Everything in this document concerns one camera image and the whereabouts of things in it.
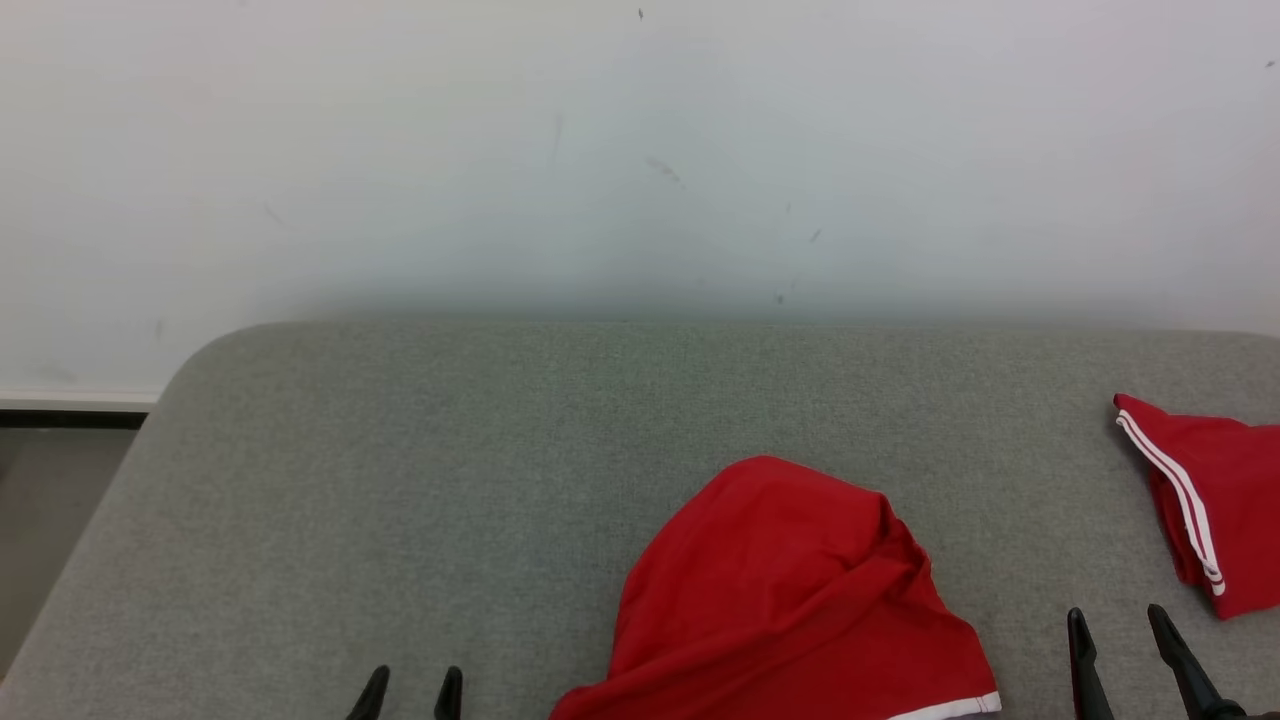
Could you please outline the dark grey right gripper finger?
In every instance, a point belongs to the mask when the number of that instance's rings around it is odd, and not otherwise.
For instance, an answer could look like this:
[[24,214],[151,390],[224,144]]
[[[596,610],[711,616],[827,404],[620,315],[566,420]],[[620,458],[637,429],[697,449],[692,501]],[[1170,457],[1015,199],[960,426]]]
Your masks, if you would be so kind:
[[1187,717],[1247,717],[1245,710],[1236,701],[1219,693],[1166,610],[1157,603],[1151,603],[1147,609],[1147,616],[1158,655],[1175,676]]
[[1070,609],[1066,626],[1075,719],[1115,719],[1097,673],[1097,647],[1085,615],[1079,607]]

